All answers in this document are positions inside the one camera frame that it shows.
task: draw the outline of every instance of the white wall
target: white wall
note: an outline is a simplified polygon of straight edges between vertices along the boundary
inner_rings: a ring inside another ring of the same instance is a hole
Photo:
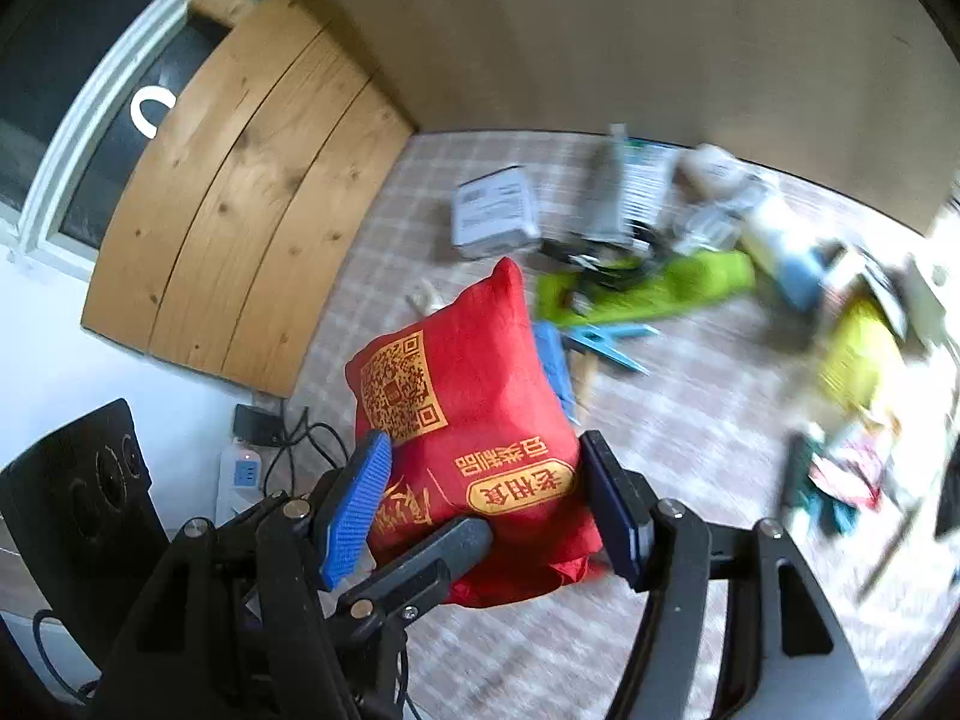
[[[219,456],[246,389],[80,328],[86,284],[0,247],[0,467],[51,430],[127,399],[163,526],[213,519]]]

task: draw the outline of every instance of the checkered tablecloth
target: checkered tablecloth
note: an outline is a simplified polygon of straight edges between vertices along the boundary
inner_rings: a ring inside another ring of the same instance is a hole
[[[477,132],[411,138],[344,261],[301,370],[288,413],[352,433],[355,401],[344,363],[368,341],[419,317],[406,296],[427,277],[447,300],[488,275],[494,259],[465,262],[449,243],[449,203],[464,181],[525,165],[546,233],[565,229],[589,177],[597,136]],[[861,237],[898,260],[914,234],[846,197],[788,175],[781,191],[821,234]],[[517,255],[528,275],[535,254]],[[532,304],[533,279],[528,279]],[[589,423],[624,466],[661,496],[707,520],[750,526],[776,510],[784,438],[798,418],[796,393],[810,375],[789,323],[744,295],[655,322],[661,334],[624,341],[647,377],[602,370]],[[298,489],[323,462],[302,447]],[[813,538],[803,552],[824,585],[877,709],[925,657],[956,603],[949,558],[932,548],[896,563],[867,605],[853,596],[894,533],[895,512],[870,517],[841,541]],[[723,640],[726,590],[713,583],[688,715],[709,715]],[[410,629],[410,691],[436,720],[464,717],[602,717],[632,646],[643,599],[616,578],[591,581],[492,610],[437,608]]]

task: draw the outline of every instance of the window frame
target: window frame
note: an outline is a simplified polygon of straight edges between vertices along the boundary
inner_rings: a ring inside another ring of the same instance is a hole
[[[67,206],[93,151],[144,71],[186,23],[190,0],[153,0],[83,84],[32,180],[23,210],[0,203],[0,244],[90,280],[97,250],[61,233]]]

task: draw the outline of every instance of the screw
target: screw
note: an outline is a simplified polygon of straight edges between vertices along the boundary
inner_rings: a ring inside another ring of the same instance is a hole
[[[194,517],[193,519],[188,519],[184,525],[184,536],[186,538],[200,538],[210,530],[210,521],[208,519],[203,519],[203,517]]]
[[[310,514],[310,504],[302,498],[294,498],[283,504],[283,516],[288,519],[304,519]]]
[[[784,528],[782,528],[781,524],[779,524],[776,519],[771,519],[770,517],[760,520],[760,531],[762,531],[765,536],[770,536],[770,538],[780,538],[784,535]]]
[[[370,601],[366,598],[361,598],[358,601],[354,601],[353,605],[350,607],[350,616],[354,620],[362,620],[365,617],[369,617],[373,614],[373,601]]]
[[[661,501],[656,504],[656,507],[661,514],[665,514],[666,517],[672,517],[673,519],[680,519],[683,517],[683,512],[686,511],[686,509],[683,508],[683,504],[673,498],[661,499]]]

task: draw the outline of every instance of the red fabric pouch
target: red fabric pouch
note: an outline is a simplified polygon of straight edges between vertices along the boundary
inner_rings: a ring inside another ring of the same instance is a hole
[[[577,474],[579,443],[546,381],[520,268],[490,277],[347,363],[357,439],[390,434],[394,466],[368,544],[378,565],[458,514],[486,517],[491,554],[448,603],[533,598],[587,574],[600,536]]]

